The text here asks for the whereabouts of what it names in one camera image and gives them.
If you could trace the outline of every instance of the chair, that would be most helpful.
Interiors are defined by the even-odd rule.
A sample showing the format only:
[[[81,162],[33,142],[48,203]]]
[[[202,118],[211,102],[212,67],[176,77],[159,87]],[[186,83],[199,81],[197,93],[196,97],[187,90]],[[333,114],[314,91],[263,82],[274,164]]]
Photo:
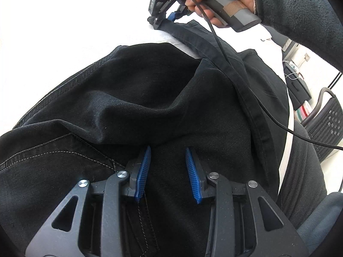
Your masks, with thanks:
[[[329,93],[332,98],[319,112],[325,92]],[[329,88],[325,87],[320,90],[316,107],[301,124],[312,140],[335,146],[339,144],[343,138],[343,110],[337,97]],[[333,150],[319,145],[314,145],[314,149],[320,162]]]

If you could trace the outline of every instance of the metal screw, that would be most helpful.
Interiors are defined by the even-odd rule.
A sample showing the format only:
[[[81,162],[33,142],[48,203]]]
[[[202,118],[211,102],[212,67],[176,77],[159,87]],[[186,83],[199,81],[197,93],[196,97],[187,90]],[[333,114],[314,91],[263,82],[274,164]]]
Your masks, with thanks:
[[[119,178],[125,178],[127,175],[128,175],[127,171],[119,171],[119,172],[117,173],[117,176],[118,176]]]
[[[209,176],[211,179],[218,179],[219,178],[219,174],[217,172],[211,172]]]
[[[255,188],[255,187],[258,186],[258,184],[257,184],[255,181],[249,181],[249,182],[248,182],[248,185],[249,185],[250,187],[252,187],[252,188]]]
[[[86,187],[88,185],[88,181],[86,179],[82,179],[78,182],[79,187]]]

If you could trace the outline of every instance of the brown tape patch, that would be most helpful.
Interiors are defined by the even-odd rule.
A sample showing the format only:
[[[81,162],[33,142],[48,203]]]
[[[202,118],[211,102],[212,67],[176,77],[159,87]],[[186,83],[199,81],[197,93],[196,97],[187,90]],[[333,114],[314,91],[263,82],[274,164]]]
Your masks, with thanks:
[[[247,7],[242,2],[236,0],[227,4],[225,7],[223,7],[223,10],[229,15],[229,17],[232,17],[239,10],[244,9],[244,8],[247,8]]]

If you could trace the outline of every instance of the person's arm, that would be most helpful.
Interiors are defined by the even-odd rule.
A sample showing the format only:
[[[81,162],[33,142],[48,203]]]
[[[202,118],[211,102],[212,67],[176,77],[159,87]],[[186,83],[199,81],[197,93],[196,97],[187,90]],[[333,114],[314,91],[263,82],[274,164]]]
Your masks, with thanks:
[[[256,13],[263,24],[303,44],[343,72],[343,26],[327,0],[240,1]],[[187,0],[186,5],[201,16],[191,0]],[[221,27],[210,10],[205,13],[212,24]]]
[[[327,0],[254,0],[262,23],[343,72],[343,26]]]

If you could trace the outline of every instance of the blue ribbed rubber tip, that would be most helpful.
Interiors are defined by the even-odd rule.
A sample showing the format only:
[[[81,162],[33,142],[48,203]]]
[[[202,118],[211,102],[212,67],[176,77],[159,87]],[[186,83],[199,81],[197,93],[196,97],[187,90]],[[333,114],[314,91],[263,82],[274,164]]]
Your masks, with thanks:
[[[189,181],[191,182],[192,186],[194,199],[197,201],[198,204],[200,204],[202,201],[200,180],[198,173],[195,169],[195,164],[189,148],[186,148],[186,166],[188,170]]]
[[[146,184],[146,178],[148,177],[150,162],[151,162],[151,148],[150,146],[148,146],[145,151],[144,158],[143,158],[141,167],[137,175],[136,193],[134,194],[134,199],[136,200],[136,202],[139,202],[139,200],[143,197],[144,188]]]
[[[175,12],[172,12],[171,14],[169,14],[167,19],[174,22],[175,21],[175,14],[176,14]]]

